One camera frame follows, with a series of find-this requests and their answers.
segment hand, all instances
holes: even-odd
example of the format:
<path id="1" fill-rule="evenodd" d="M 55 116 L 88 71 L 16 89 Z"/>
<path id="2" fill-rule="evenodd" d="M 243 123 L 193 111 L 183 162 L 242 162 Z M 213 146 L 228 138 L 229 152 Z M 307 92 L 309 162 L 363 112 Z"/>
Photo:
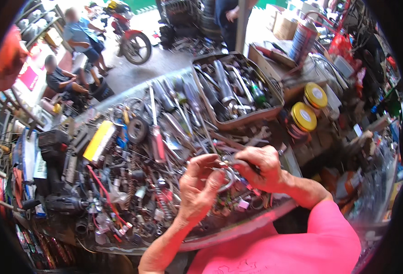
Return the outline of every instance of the hand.
<path id="1" fill-rule="evenodd" d="M 229 22 L 232 22 L 238 18 L 239 7 L 234 8 L 226 12 L 226 18 Z"/>
<path id="2" fill-rule="evenodd" d="M 273 146 L 267 145 L 263 148 L 249 146 L 239 151 L 235 159 L 237 161 L 232 163 L 232 167 L 239 171 L 251 186 L 269 193 L 283 192 L 286 180 L 278 151 Z M 260 174 L 254 172 L 247 162 L 259 167 Z"/>
<path id="3" fill-rule="evenodd" d="M 86 48 L 90 47 L 90 44 L 88 42 L 80 42 L 79 46 L 84 47 L 86 49 Z"/>
<path id="4" fill-rule="evenodd" d="M 212 170 L 220 167 L 219 163 L 217 154 L 203 154 L 190 160 L 179 181 L 182 202 L 177 219 L 184 225 L 197 225 L 214 204 L 225 177 L 223 171 Z"/>

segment red-handled screwdriver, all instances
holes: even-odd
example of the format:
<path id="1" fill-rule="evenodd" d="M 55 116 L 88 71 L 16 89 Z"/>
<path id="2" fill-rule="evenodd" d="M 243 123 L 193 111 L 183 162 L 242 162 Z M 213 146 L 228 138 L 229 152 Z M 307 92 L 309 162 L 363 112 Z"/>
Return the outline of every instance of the red-handled screwdriver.
<path id="1" fill-rule="evenodd" d="M 151 98 L 151 111 L 153 112 L 153 126 L 152 126 L 152 135 L 153 135 L 153 155 L 154 160 L 157 163 L 166 162 L 165 157 L 165 148 L 163 147 L 162 135 L 160 133 L 160 127 L 157 125 L 157 114 L 156 114 L 156 105 L 154 102 L 154 89 L 151 83 L 148 84 L 150 87 L 150 98 Z"/>

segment green wall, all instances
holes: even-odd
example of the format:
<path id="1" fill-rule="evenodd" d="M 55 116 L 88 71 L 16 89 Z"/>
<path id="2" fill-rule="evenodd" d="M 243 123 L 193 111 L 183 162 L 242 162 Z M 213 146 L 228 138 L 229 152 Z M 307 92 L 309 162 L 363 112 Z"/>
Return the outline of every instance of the green wall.
<path id="1" fill-rule="evenodd" d="M 155 0 L 123 0 L 127 3 L 133 11 L 156 4 Z M 259 0 L 256 4 L 257 7 L 265 8 L 266 4 L 275 4 L 286 8 L 288 0 Z"/>

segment motorcycle wheel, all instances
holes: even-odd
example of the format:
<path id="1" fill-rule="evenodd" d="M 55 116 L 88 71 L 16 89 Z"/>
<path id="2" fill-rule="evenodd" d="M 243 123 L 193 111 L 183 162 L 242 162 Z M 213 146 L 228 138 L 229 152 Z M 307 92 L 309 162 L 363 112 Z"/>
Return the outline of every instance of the motorcycle wheel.
<path id="1" fill-rule="evenodd" d="M 152 46 L 144 33 L 135 32 L 128 39 L 122 41 L 121 49 L 128 62 L 142 65 L 150 59 Z"/>

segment power drill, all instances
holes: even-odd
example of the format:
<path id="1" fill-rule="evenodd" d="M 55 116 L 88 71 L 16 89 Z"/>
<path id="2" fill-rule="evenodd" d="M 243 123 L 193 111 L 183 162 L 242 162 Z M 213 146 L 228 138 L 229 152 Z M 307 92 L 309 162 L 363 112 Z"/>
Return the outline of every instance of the power drill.
<path id="1" fill-rule="evenodd" d="M 39 148 L 46 162 L 46 172 L 43 167 L 41 176 L 34 177 L 38 194 L 44 197 L 46 209 L 67 215 L 80 213 L 89 206 L 78 195 L 73 195 L 72 187 L 61 180 L 69 143 L 69 135 L 60 129 L 40 133 Z"/>

